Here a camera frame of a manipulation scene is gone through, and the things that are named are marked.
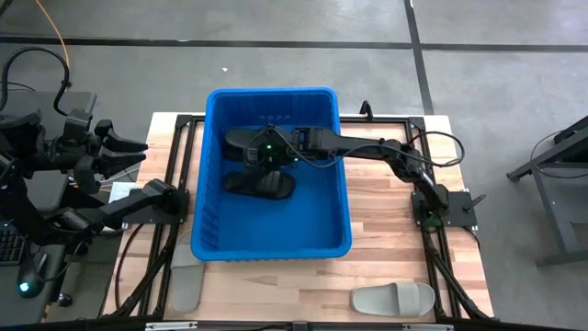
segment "concrete floor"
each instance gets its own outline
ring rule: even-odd
[[[413,0],[422,42],[588,44],[581,0]],[[63,35],[179,40],[410,42],[402,0],[54,0]],[[16,1],[0,32],[52,36],[34,2]],[[6,57],[18,45],[0,45]],[[73,90],[98,95],[96,114],[145,139],[155,111],[204,111],[219,87],[330,86],[340,109],[363,99],[383,114],[423,114],[412,51],[70,46]],[[537,269],[556,253],[535,184],[504,174],[541,137],[586,115],[588,53],[425,51],[435,114],[448,115],[468,156],[481,254],[497,317],[588,327],[588,263]],[[55,89],[61,69],[39,54],[15,63],[12,81]]]

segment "orange cable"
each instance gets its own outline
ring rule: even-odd
[[[45,7],[40,3],[40,1],[35,0],[35,2],[37,3],[37,5],[39,5],[40,10],[43,12],[43,14],[45,14],[45,17],[49,20],[49,23],[51,23],[51,26],[53,27],[53,30],[55,30],[55,33],[57,34],[59,41],[62,43],[63,52],[65,53],[65,62],[67,63],[67,67],[69,68],[70,67],[70,56],[67,53],[67,48],[65,47],[65,41],[63,41],[62,34],[59,33],[59,30],[55,26],[55,23],[53,23],[53,20],[49,16],[49,13],[47,13],[47,10],[45,10]]]

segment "blue plastic bin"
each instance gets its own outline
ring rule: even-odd
[[[341,257],[351,247],[343,162],[315,169],[303,162],[283,171],[294,193],[265,200],[228,192],[224,175],[243,162],[224,159],[232,128],[312,125],[340,132],[337,96],[329,88],[222,89],[208,99],[198,174],[192,253],[204,261]]]

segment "mounting plate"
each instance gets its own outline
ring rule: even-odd
[[[448,192],[449,209],[441,215],[441,223],[445,227],[469,227],[477,226],[476,212],[471,208],[472,200],[469,192]],[[418,226],[438,226],[431,223],[431,214],[427,210],[424,195],[421,192],[413,192],[411,195],[413,205],[414,222]]]
[[[185,221],[184,218],[187,215],[187,204],[190,200],[190,192],[187,189],[179,189],[177,195],[180,207],[178,213],[174,215],[167,214],[155,206],[148,206],[131,215],[123,217],[122,221],[128,224],[181,224]]]

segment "wooden table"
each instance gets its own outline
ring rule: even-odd
[[[141,164],[138,184],[150,179],[163,180],[177,113],[154,113],[147,137],[147,159]],[[426,116],[428,131],[451,132],[446,116]],[[342,134],[366,138],[386,137],[405,141],[402,125],[343,124]],[[198,181],[200,145],[204,123],[197,127],[188,180],[191,202],[187,221],[180,233],[190,229]],[[186,134],[180,144],[176,165],[177,185]],[[432,158],[446,162],[456,156],[453,142],[431,135]],[[395,322],[407,321],[354,312],[349,293],[358,286],[388,284],[408,280],[428,283],[421,233],[413,224],[409,196],[413,186],[402,183],[383,162],[345,159],[349,211],[353,245],[347,255],[327,260],[290,260],[264,262],[209,262],[199,308],[192,314],[178,314],[170,306],[165,319],[184,320],[255,320],[255,321],[329,321]],[[437,182],[450,190],[463,188],[458,166],[435,168]],[[120,251],[130,231],[124,234]],[[143,276],[153,226],[145,225],[130,246],[120,277],[120,295],[124,300]],[[474,302],[488,315],[492,306],[484,278],[480,253],[471,234],[458,228],[447,229],[447,240],[454,273]],[[152,305],[159,288],[156,279]],[[442,303],[449,314],[447,286],[440,282]],[[114,311],[114,282],[108,291],[105,313]],[[433,313],[414,321],[434,321]]]

